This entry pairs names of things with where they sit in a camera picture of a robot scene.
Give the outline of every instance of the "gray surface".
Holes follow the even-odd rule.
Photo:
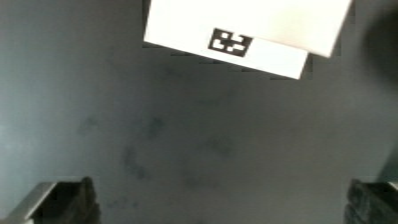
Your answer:
[[[280,81],[142,48],[140,1],[3,0],[0,217],[89,175],[105,224],[343,223],[350,178],[394,177],[396,83],[362,57],[391,5],[357,1],[334,57]]]

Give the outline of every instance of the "white card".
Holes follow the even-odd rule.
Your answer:
[[[238,33],[240,29],[233,30],[222,23],[215,23],[217,19],[211,18],[220,17],[218,21],[224,21],[227,12],[209,16],[208,10],[195,8],[201,5],[197,3],[199,0],[151,1],[144,40],[298,79],[307,51]]]
[[[181,26],[208,24],[328,57],[350,3],[352,0],[153,0],[149,19],[183,20]]]

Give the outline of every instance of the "white paper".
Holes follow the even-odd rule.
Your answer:
[[[215,2],[220,3],[222,1],[213,0],[213,3],[209,3],[204,0],[202,4],[208,4],[208,7],[211,7]],[[151,1],[144,40],[204,57],[298,79],[307,58],[305,50],[270,42],[254,36],[243,57],[208,49],[215,28],[245,36],[250,35],[243,29],[234,29],[222,24],[225,20],[224,14],[227,15],[229,13],[222,11],[224,13],[217,14],[217,10],[204,10],[206,7],[202,4],[193,0]]]
[[[153,0],[151,19],[176,18],[181,27],[208,24],[328,57],[350,3],[352,0]]]

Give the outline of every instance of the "qr-like code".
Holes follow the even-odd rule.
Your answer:
[[[245,57],[250,43],[250,37],[238,35],[229,31],[215,29],[208,49],[220,51],[222,53],[234,56]]]

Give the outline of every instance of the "smudge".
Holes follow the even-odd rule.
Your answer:
[[[229,157],[234,152],[233,140],[225,137],[211,137],[202,142],[197,149],[215,153],[220,157]]]
[[[149,117],[147,119],[140,119],[133,123],[133,133],[142,138],[142,140],[153,141],[163,131],[165,121],[160,117]]]
[[[133,202],[133,203],[131,203],[131,208],[137,209],[138,206],[140,206],[140,203],[138,203],[138,202]]]
[[[108,203],[106,203],[106,208],[108,209],[128,209],[138,208],[138,202],[129,202],[126,197],[115,198]]]
[[[106,51],[106,64],[113,70],[115,76],[124,79],[129,76],[129,71],[128,71],[128,62],[126,62],[126,57],[121,57],[121,52],[117,52],[117,47],[112,46]]]
[[[149,140],[153,140],[158,137],[163,127],[165,127],[163,119],[153,117],[145,128],[145,137]]]
[[[137,151],[131,146],[124,148],[121,164],[126,173],[137,178],[137,180],[149,179],[145,167],[137,163]]]
[[[160,82],[176,82],[176,80],[181,80],[181,78],[185,78],[185,76],[181,75],[181,73],[176,72],[174,69],[170,69],[169,67],[165,67],[161,69]]]
[[[201,106],[215,107],[220,106],[224,103],[231,103],[233,99],[236,98],[238,89],[236,87],[229,88],[229,90],[224,91],[224,93],[218,96],[206,97],[199,100],[195,100],[195,103]]]
[[[92,130],[97,128],[97,126],[99,126],[97,119],[92,116],[87,117],[78,125],[78,129],[76,129],[78,135],[85,136],[92,132]]]
[[[192,189],[215,189],[218,187],[218,182],[213,179],[211,175],[206,175],[201,170],[192,170],[188,166],[183,166],[181,169],[181,181],[183,186]]]

